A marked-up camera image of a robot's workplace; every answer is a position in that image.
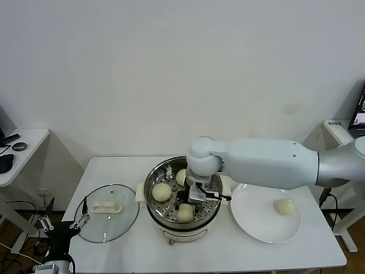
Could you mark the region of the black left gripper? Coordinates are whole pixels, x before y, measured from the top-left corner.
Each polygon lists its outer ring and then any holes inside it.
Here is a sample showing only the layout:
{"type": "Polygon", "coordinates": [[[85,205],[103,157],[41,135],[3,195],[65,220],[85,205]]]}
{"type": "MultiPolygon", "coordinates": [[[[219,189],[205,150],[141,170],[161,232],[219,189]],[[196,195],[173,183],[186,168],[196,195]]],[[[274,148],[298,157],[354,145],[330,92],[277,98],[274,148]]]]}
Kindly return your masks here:
{"type": "Polygon", "coordinates": [[[52,198],[46,206],[44,215],[38,218],[43,230],[50,239],[49,253],[46,256],[46,261],[65,260],[71,261],[70,243],[71,239],[79,234],[81,229],[90,220],[88,213],[87,197],[85,196],[81,203],[81,213],[74,217],[73,221],[61,221],[52,224],[50,216],[53,211],[55,198],[52,198]]]}

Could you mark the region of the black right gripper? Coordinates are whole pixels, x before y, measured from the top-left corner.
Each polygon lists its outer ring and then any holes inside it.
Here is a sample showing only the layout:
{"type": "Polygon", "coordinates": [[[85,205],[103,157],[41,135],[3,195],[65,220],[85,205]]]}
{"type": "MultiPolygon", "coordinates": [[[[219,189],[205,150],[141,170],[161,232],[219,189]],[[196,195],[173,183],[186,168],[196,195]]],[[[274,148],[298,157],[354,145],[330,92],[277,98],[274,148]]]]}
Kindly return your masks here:
{"type": "Polygon", "coordinates": [[[200,205],[200,204],[195,205],[193,202],[190,202],[189,201],[189,192],[190,192],[190,190],[188,188],[186,188],[184,190],[176,191],[176,197],[174,200],[171,201],[171,204],[170,204],[171,213],[177,212],[179,210],[181,204],[190,204],[190,205],[193,205],[194,218],[200,219],[202,205],[200,205]]]}

